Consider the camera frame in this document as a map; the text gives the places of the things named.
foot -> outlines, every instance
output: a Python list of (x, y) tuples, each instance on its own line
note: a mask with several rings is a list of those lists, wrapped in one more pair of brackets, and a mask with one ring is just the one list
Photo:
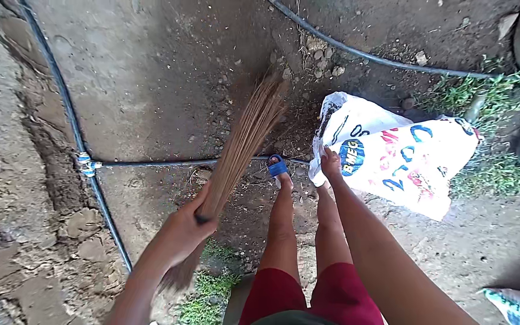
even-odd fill
[[(272, 157), (268, 162), (268, 166), (272, 166), (274, 164), (277, 164), (278, 162), (278, 158)], [(294, 188), (293, 180), (290, 178), (290, 175), (288, 173), (278, 174), (275, 178), (278, 182), (280, 182), (280, 188), (287, 190), (292, 190)]]

grass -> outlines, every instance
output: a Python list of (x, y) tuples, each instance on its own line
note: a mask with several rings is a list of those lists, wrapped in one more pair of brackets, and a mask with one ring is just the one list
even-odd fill
[(519, 193), (520, 165), (515, 154), (510, 152), (477, 154), (451, 180), (451, 194), (455, 198), (506, 197)]
[[(446, 78), (423, 94), (420, 107), (429, 112), (463, 116), (473, 95), (486, 94), (485, 105), (473, 123), (485, 138), (494, 138), (498, 130), (520, 111), (520, 71), (515, 79)], [(481, 195), (498, 197), (520, 193), (520, 164), (510, 152), (492, 153), (478, 148), (471, 161), (451, 180), (451, 194), (457, 198)]]
[(513, 112), (520, 111), (520, 71), (510, 75), (517, 79), (474, 79), (443, 77), (431, 92), (423, 94), (420, 105), (429, 112), (462, 116), (475, 94), (486, 94), (487, 100), (474, 124), (484, 135), (495, 135)]
[[(238, 259), (234, 249), (222, 246), (213, 238), (208, 239), (202, 257), (214, 258), (225, 264)], [(224, 267), (220, 275), (198, 271), (194, 277), (195, 290), (178, 306), (178, 321), (189, 325), (221, 325), (230, 291), (240, 281), (241, 274)]]

broom bristles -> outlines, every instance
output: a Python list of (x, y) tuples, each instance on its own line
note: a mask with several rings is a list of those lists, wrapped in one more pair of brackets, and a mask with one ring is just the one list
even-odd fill
[[(287, 87), (281, 75), (274, 72), (265, 77), (252, 93), (210, 178), (211, 187), (206, 200), (198, 209), (198, 214), (206, 220), (218, 218), (252, 156), (278, 122), (284, 110), (283, 95)], [(190, 285), (204, 246), (205, 242), (200, 243), (191, 255), (164, 275), (160, 292), (164, 289), (183, 290)]]

bmeg logo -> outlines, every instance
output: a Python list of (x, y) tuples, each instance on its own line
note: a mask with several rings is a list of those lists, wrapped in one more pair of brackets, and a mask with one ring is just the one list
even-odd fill
[(340, 163), (343, 176), (354, 174), (365, 161), (365, 146), (358, 139), (349, 139), (340, 146)]

soil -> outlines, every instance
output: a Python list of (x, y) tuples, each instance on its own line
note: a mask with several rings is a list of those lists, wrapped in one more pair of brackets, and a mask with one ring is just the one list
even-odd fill
[[(520, 7), (517, 0), (285, 3), (350, 46), (407, 63), (416, 63), (423, 51), (427, 65), (459, 70), (476, 70), (483, 55), (505, 57), (510, 66), (510, 37), (497, 41), (497, 22)], [(269, 67), (290, 78), (292, 89), (285, 118), (258, 153), (306, 160), (327, 94), (346, 91), (394, 109), (440, 79), (324, 48), (326, 64), (317, 68), (313, 55), (322, 44), (262, 0), (31, 5), (69, 87), (88, 152), (101, 161), (219, 155)], [(125, 268), (86, 180), (75, 172), (71, 131), (34, 44), (17, 4), (0, 0), (0, 323), (98, 324), (122, 289)], [(320, 72), (330, 76), (316, 78)], [(306, 166), (289, 167), (309, 296), (317, 196)], [(209, 168), (98, 171), (133, 262), (170, 212), (197, 193), (197, 176)], [(246, 271), (255, 270), (264, 249), (276, 193), (266, 163), (252, 162), (214, 235), (239, 252)], [(502, 322), (475, 292), (485, 286), (520, 289), (520, 196), (455, 201), (441, 223), (377, 197), (363, 198), (419, 266), (479, 323)], [(174, 323), (180, 298), (158, 297), (152, 318)]]

